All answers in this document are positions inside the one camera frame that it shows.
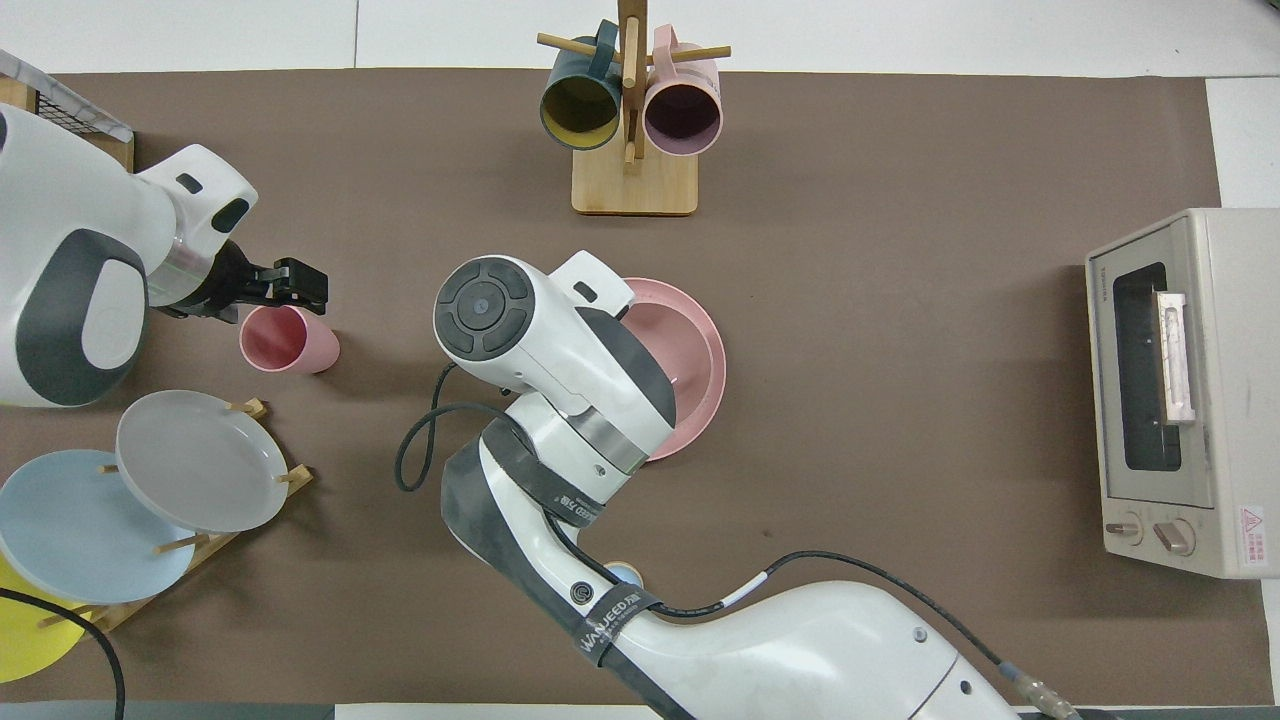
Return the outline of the dark teal mug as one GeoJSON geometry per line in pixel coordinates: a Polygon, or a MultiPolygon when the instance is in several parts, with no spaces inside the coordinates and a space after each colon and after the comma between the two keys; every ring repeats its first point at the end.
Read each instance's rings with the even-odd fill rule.
{"type": "Polygon", "coordinates": [[[548,135],[572,150],[598,149],[620,128],[622,69],[614,60],[618,26],[603,19],[593,37],[577,41],[591,46],[586,55],[562,50],[550,69],[540,101],[548,135]]]}

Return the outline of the beige toaster oven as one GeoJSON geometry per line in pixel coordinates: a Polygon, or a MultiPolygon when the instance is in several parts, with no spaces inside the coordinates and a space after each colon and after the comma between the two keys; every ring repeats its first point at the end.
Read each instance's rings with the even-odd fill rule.
{"type": "Polygon", "coordinates": [[[1189,208],[1085,260],[1103,546],[1280,578],[1280,208],[1189,208]]]}

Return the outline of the wooden plate rack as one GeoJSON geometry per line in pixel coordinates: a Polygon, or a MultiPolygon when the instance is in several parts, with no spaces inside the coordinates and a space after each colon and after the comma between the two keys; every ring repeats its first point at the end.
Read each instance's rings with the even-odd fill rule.
{"type": "MultiPolygon", "coordinates": [[[[261,420],[269,414],[268,405],[257,397],[248,398],[242,404],[224,402],[224,415],[230,416],[246,416],[252,420],[255,425],[261,425],[261,420]]],[[[274,484],[285,489],[285,497],[289,498],[298,489],[306,487],[314,480],[314,474],[311,469],[303,464],[300,464],[289,469],[285,474],[275,478],[274,484]]],[[[157,546],[155,551],[159,553],[161,551],[168,552],[172,550],[180,550],[182,547],[191,547],[193,550],[193,556],[184,574],[180,577],[178,585],[186,582],[187,577],[196,573],[201,564],[212,557],[216,552],[229,544],[239,533],[225,533],[225,534],[211,534],[205,533],[200,537],[192,534],[189,538],[183,538],[173,541],[164,546],[157,546]]],[[[73,606],[70,610],[77,616],[86,620],[91,620],[97,629],[102,632],[110,632],[118,628],[120,624],[127,621],[138,610],[145,607],[147,603],[152,602],[155,596],[136,600],[129,603],[81,603],[73,606]]]]}

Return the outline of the white patterned cloth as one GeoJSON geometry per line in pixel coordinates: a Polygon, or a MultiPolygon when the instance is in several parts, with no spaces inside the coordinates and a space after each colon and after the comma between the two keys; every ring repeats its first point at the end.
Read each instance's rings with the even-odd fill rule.
{"type": "Polygon", "coordinates": [[[133,129],[81,96],[40,68],[0,49],[0,74],[35,92],[33,114],[77,135],[101,133],[123,143],[134,138],[133,129]]]}

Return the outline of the pink plate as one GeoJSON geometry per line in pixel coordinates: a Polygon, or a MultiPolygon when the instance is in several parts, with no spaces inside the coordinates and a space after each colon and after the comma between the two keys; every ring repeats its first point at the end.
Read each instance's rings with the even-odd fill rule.
{"type": "Polygon", "coordinates": [[[672,284],[649,278],[628,277],[625,279],[625,283],[634,292],[632,305],[636,302],[659,304],[682,313],[701,332],[710,351],[710,382],[703,401],[685,423],[678,424],[676,416],[675,432],[649,457],[654,462],[687,447],[709,427],[724,395],[727,357],[724,343],[716,323],[709,313],[690,295],[672,284]]]}

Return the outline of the grey plate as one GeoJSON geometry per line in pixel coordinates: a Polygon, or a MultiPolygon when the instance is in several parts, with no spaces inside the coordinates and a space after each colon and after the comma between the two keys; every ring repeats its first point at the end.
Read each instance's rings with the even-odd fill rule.
{"type": "Polygon", "coordinates": [[[116,465],[133,496],[168,521],[215,534],[274,519],[288,496],[285,459],[255,419],[189,389],[134,401],[116,427],[116,465]]]}

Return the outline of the brown table mat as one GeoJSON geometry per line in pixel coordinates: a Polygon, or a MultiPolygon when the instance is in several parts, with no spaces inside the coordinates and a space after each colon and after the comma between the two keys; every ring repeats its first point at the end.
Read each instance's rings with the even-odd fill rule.
{"type": "Polygon", "coordinates": [[[691,295],[727,348],[719,411],[582,536],[668,603],[782,553],[899,574],[1083,705],[1267,705],[1263,596],[1107,553],[1085,255],[1219,204],[1201,79],[730,73],[687,218],[580,217],[538,120],[544,70],[70,76],[148,165],[204,143],[259,190],[255,263],[330,278],[340,357],[268,374],[234,327],[154,314],[114,395],[0,407],[0,483],[113,447],[156,389],[271,405],[315,482],[113,633],[128,698],[613,705],[594,669],[462,550],[436,479],[392,468],[445,357],[428,310],[488,252],[588,249],[691,295]]]}

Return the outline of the pink mug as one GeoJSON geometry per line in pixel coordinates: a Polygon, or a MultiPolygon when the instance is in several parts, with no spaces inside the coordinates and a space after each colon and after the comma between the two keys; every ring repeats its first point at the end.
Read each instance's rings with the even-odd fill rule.
{"type": "Polygon", "coordinates": [[[643,105],[643,128],[646,140],[662,152],[698,155],[721,135],[722,94],[716,61],[675,60],[676,53],[698,49],[680,42],[671,24],[654,31],[654,65],[643,105]]]}

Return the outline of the light blue plate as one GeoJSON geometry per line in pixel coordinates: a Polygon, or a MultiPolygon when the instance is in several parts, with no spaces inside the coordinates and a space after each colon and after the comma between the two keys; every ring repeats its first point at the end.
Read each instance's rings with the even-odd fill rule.
{"type": "Polygon", "coordinates": [[[118,474],[109,452],[45,454],[0,486],[0,551],[40,589],[81,603],[128,603],[164,592],[195,550],[155,548],[191,536],[152,514],[118,474]]]}

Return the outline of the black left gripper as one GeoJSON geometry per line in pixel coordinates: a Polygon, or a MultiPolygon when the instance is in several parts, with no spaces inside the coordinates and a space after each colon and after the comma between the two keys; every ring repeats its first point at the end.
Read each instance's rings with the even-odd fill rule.
{"type": "Polygon", "coordinates": [[[174,318],[206,316],[237,323],[236,304],[300,307],[325,314],[328,275],[296,258],[274,268],[252,264],[239,245],[227,241],[204,266],[183,268],[169,258],[150,274],[150,306],[174,318]]]}

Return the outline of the yellow plate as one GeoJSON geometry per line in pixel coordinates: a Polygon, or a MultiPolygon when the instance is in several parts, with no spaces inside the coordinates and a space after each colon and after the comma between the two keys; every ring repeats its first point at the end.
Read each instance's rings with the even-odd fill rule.
{"type": "MultiPolygon", "coordinates": [[[[64,600],[41,591],[23,578],[0,553],[0,588],[19,591],[40,600],[77,610],[79,601],[64,600]]],[[[14,682],[35,674],[63,657],[81,639],[84,630],[69,621],[49,626],[40,623],[50,612],[0,598],[0,683],[14,682]]]]}

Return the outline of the pink cup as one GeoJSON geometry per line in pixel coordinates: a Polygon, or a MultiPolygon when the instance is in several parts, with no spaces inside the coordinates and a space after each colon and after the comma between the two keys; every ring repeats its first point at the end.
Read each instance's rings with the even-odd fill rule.
{"type": "Polygon", "coordinates": [[[340,355],[335,333],[298,307],[256,307],[239,324],[239,350],[260,372],[315,374],[340,355]]]}

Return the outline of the wooden mug tree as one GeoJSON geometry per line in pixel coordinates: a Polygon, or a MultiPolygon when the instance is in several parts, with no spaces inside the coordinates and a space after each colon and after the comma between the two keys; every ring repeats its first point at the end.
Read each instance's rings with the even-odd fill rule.
{"type": "MultiPolygon", "coordinates": [[[[648,24],[648,0],[617,0],[613,22],[618,26],[614,60],[621,64],[623,86],[620,128],[609,142],[598,149],[570,149],[573,152],[571,205],[575,211],[588,215],[690,215],[698,208],[698,158],[701,152],[692,156],[662,152],[646,140],[643,128],[643,105],[654,65],[655,28],[648,24]]],[[[545,33],[538,36],[538,42],[556,47],[558,53],[570,50],[586,55],[593,50],[577,38],[545,33]]],[[[698,50],[676,53],[675,60],[717,61],[730,55],[727,46],[699,46],[698,50]]]]}

